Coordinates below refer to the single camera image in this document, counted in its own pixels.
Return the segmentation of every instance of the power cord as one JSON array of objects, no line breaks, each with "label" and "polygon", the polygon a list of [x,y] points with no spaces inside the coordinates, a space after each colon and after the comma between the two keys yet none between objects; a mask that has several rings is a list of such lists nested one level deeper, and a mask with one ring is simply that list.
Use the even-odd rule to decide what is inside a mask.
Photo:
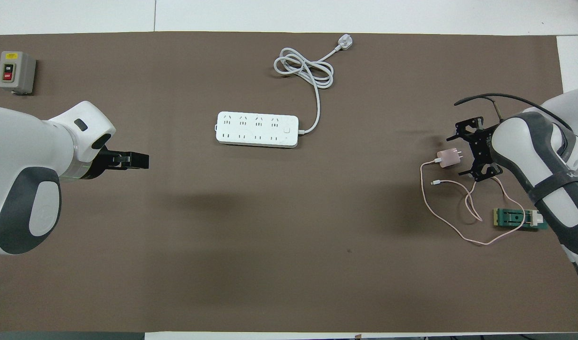
[{"label": "power cord", "polygon": [[[440,215],[438,215],[437,213],[434,212],[434,210],[432,209],[432,207],[430,207],[429,203],[427,202],[427,198],[425,197],[425,189],[423,187],[423,167],[428,165],[428,164],[434,164],[434,163],[440,163],[442,161],[441,158],[437,158],[434,161],[427,161],[423,164],[421,164],[421,166],[419,166],[419,181],[421,182],[421,194],[423,195],[423,202],[425,203],[425,206],[427,207],[427,209],[430,211],[430,213],[432,213],[432,215],[436,216],[439,220],[441,220],[442,222],[445,222],[449,227],[453,228],[453,230],[455,232],[457,232],[457,234],[464,239],[465,241],[469,241],[472,243],[475,243],[477,245],[481,245],[481,246],[487,246],[490,245],[492,242],[496,241],[497,239],[500,239],[506,235],[511,234],[512,232],[519,230],[520,228],[522,228],[522,226],[524,225],[524,218],[522,218],[522,222],[520,222],[520,225],[517,226],[517,228],[509,230],[497,237],[495,237],[494,239],[491,239],[488,242],[482,242],[482,241],[476,241],[475,239],[470,239],[465,237],[457,227],[453,226],[453,224],[451,224],[450,222],[448,222],[447,220],[445,220],[444,218],[440,217]],[[509,197],[509,195],[507,195],[507,192],[505,192],[505,187],[503,187],[503,183],[501,183],[501,180],[499,180],[496,177],[491,177],[494,181],[496,181],[496,183],[501,187],[501,191],[503,192],[503,195],[505,196],[505,198],[507,198],[508,200],[510,200],[513,203],[516,203],[518,205],[518,207],[520,207],[520,209],[522,209],[522,213],[525,214],[524,211],[524,207],[516,202],[515,200],[513,200],[511,197]],[[470,212],[470,214],[476,218],[478,221],[482,221],[482,218],[480,217],[479,213],[477,213],[476,209],[473,207],[473,200],[472,200],[472,192],[474,191],[474,189],[476,188],[476,182],[474,182],[474,185],[472,186],[471,190],[468,190],[464,185],[462,185],[459,182],[456,181],[451,181],[451,180],[435,180],[432,181],[432,185],[438,185],[440,183],[454,183],[456,185],[460,185],[460,187],[462,187],[465,191],[466,191],[466,198],[465,198],[465,203],[466,203],[466,207],[467,210]],[[470,207],[468,206],[468,201],[470,202],[470,205],[472,206],[472,209],[470,209]]]},{"label": "power cord", "polygon": [[[280,51],[281,53],[279,54],[279,57],[274,61],[274,70],[280,75],[299,76],[314,87],[314,94],[316,95],[316,120],[310,129],[298,130],[298,134],[304,135],[310,133],[316,127],[316,125],[318,125],[319,119],[321,118],[321,99],[319,96],[319,88],[330,88],[330,86],[333,84],[333,66],[331,66],[328,62],[325,62],[325,60],[339,50],[347,50],[352,46],[352,43],[352,37],[349,34],[344,34],[337,41],[336,48],[334,48],[331,52],[329,52],[329,54],[317,61],[310,61],[293,48],[285,47]],[[279,63],[282,65],[284,70],[279,69]],[[315,76],[312,73],[313,70],[319,71],[325,76]]]}]

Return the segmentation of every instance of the brown mat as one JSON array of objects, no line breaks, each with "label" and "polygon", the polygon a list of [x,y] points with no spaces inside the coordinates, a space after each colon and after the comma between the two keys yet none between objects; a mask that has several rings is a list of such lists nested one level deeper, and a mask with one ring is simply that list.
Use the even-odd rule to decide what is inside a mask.
[{"label": "brown mat", "polygon": [[[117,127],[109,148],[151,155],[150,170],[64,184],[52,235],[0,256],[0,331],[578,331],[578,280],[551,231],[471,245],[425,210],[418,187],[436,151],[469,153],[444,142],[455,122],[496,122],[490,103],[457,99],[561,93],[555,37],[355,34],[328,60],[335,84],[296,149],[216,142],[222,110],[309,127],[311,86],[276,76],[272,61],[286,46],[319,58],[339,36],[0,36],[0,52],[38,60],[34,95],[0,89],[0,106],[49,119],[89,100]],[[526,107],[499,105],[507,116]],[[429,166],[425,179],[466,168]],[[492,208],[513,207],[484,181],[474,198],[485,222],[473,224],[457,187],[428,192],[477,239],[503,231]]]}]

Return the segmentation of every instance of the black button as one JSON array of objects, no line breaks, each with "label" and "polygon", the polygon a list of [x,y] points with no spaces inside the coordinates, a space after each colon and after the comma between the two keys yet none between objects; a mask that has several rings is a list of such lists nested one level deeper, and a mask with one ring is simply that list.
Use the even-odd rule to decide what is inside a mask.
[{"label": "black button", "polygon": [[85,131],[85,130],[88,129],[88,126],[84,123],[84,121],[81,120],[81,119],[79,119],[79,118],[77,118],[77,119],[75,120],[75,122],[73,122],[73,123],[75,123],[75,125],[77,125],[77,127],[78,127],[81,131]]},{"label": "black button", "polygon": [[108,142],[109,138],[111,137],[111,134],[103,134],[100,138],[98,138],[94,144],[92,144],[92,149],[102,149],[102,146],[104,146],[104,144],[106,142]]}]

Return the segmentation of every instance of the pink cable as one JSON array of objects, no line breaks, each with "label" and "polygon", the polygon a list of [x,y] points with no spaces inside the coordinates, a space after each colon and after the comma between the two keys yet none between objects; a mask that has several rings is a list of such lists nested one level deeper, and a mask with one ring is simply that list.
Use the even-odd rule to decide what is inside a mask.
[{"label": "pink cable", "polygon": [[[432,215],[436,216],[439,220],[441,220],[442,222],[445,222],[449,227],[453,228],[453,230],[454,230],[455,232],[457,232],[457,234],[459,234],[459,236],[460,236],[462,239],[464,239],[465,241],[469,241],[469,242],[475,243],[475,244],[477,244],[477,245],[487,246],[487,245],[490,245],[492,242],[496,241],[497,239],[500,239],[500,238],[502,238],[502,237],[504,237],[504,236],[506,236],[506,235],[509,235],[509,234],[511,234],[512,232],[514,232],[514,231],[519,230],[520,228],[522,228],[522,226],[524,225],[524,220],[525,220],[525,218],[522,218],[522,222],[520,222],[520,225],[519,225],[517,228],[512,229],[512,230],[509,230],[508,232],[505,232],[505,233],[503,233],[503,234],[495,237],[494,239],[491,239],[491,240],[488,241],[488,242],[476,241],[475,239],[469,239],[469,238],[463,236],[463,234],[459,231],[459,229],[457,229],[455,226],[453,226],[453,224],[451,224],[450,222],[448,222],[448,221],[445,220],[444,218],[440,217],[437,213],[434,213],[434,210],[432,210],[432,208],[430,207],[429,203],[427,202],[427,198],[425,197],[425,190],[424,190],[424,188],[423,188],[423,166],[428,165],[428,164],[432,164],[432,163],[435,163],[435,162],[434,162],[434,161],[428,161],[428,162],[425,162],[425,163],[421,164],[421,166],[419,166],[419,180],[421,181],[421,194],[423,195],[423,202],[425,203],[425,206],[426,206],[427,209],[430,211],[430,213],[432,213]],[[505,192],[505,187],[503,187],[503,183],[501,183],[501,180],[499,180],[499,179],[496,178],[496,177],[492,177],[492,179],[493,179],[494,181],[496,181],[496,182],[498,183],[498,185],[501,187],[501,191],[503,192],[503,195],[505,196],[505,198],[507,198],[507,199],[510,200],[511,202],[516,203],[516,204],[518,205],[518,207],[520,207],[520,209],[522,209],[522,213],[525,215],[524,207],[523,207],[520,203],[516,202],[516,201],[513,200],[511,197],[509,197],[509,195],[507,195],[507,192]],[[476,183],[474,183],[474,185],[472,186],[472,190],[469,191],[466,187],[464,187],[464,185],[462,185],[462,184],[459,183],[459,182],[450,181],[450,180],[442,180],[442,181],[440,181],[440,182],[442,183],[442,182],[444,182],[444,181],[450,182],[450,183],[455,183],[455,184],[458,184],[458,185],[462,186],[462,187],[466,190],[466,192],[468,193],[468,194],[466,195],[466,206],[468,205],[467,202],[468,202],[468,198],[469,198],[470,204],[472,205],[472,209],[473,209],[473,211],[475,211],[476,214],[477,214],[476,209],[473,207],[473,200],[472,200],[472,192],[474,191],[474,188],[476,187]]]}]

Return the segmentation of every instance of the power strip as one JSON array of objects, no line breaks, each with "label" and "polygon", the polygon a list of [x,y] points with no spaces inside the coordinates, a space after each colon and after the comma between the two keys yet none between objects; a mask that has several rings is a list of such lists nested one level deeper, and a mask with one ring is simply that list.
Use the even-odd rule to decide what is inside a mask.
[{"label": "power strip", "polygon": [[295,148],[299,120],[282,114],[222,111],[215,137],[222,144]]}]

